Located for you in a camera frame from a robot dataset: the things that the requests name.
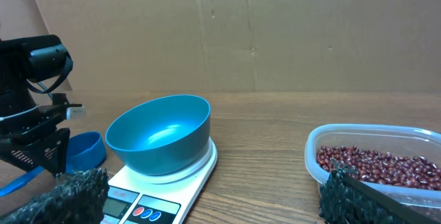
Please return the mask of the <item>blue plastic measuring scoop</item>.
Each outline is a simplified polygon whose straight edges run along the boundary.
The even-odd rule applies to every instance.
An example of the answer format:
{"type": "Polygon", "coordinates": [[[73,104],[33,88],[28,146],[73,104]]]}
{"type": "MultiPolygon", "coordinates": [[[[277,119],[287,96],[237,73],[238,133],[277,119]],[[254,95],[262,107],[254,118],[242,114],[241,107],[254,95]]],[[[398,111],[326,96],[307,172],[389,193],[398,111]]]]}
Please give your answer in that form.
{"type": "MultiPolygon", "coordinates": [[[[101,165],[105,158],[106,149],[99,132],[78,134],[69,140],[65,173],[73,174],[75,171],[90,170],[101,165]]],[[[1,196],[10,194],[25,186],[42,171],[44,171],[44,168],[38,166],[11,181],[1,188],[1,196]]]]}

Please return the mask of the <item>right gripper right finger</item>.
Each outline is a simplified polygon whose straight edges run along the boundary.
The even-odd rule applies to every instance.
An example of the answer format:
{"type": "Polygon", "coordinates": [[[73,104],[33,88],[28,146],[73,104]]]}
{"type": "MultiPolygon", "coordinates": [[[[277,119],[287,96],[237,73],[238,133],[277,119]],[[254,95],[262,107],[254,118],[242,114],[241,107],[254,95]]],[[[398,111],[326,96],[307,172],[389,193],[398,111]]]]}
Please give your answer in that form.
{"type": "Polygon", "coordinates": [[[356,180],[352,165],[332,161],[335,169],[320,186],[319,217],[329,224],[439,224],[356,180]]]}

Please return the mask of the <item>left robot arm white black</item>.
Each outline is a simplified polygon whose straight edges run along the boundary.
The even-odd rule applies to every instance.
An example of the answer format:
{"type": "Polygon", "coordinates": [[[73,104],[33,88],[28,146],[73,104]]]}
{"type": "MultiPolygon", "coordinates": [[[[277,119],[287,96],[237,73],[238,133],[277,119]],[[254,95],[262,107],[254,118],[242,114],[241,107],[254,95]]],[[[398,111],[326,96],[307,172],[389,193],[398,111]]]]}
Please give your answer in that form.
{"type": "Polygon", "coordinates": [[[68,128],[57,125],[72,107],[56,93],[73,60],[54,34],[1,41],[1,160],[26,172],[66,170],[68,128]]]}

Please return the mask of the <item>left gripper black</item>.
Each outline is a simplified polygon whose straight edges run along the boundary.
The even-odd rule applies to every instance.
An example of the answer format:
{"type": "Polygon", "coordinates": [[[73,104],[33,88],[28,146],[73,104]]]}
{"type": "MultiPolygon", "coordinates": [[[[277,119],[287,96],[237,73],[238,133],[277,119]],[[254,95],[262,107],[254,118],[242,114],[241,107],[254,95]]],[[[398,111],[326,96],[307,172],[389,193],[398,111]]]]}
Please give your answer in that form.
{"type": "Polygon", "coordinates": [[[53,176],[66,171],[70,129],[57,129],[71,106],[66,93],[55,93],[52,105],[1,119],[1,160],[25,172],[41,166],[53,176]]]}

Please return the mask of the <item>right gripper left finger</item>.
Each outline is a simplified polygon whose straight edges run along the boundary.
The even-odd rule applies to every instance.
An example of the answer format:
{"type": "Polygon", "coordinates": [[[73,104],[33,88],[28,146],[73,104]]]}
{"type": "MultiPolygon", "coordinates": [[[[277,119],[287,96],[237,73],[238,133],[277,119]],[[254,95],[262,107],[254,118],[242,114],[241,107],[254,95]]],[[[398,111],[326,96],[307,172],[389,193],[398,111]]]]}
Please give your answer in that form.
{"type": "Polygon", "coordinates": [[[110,189],[105,168],[76,171],[51,191],[3,215],[3,224],[100,223],[110,189]]]}

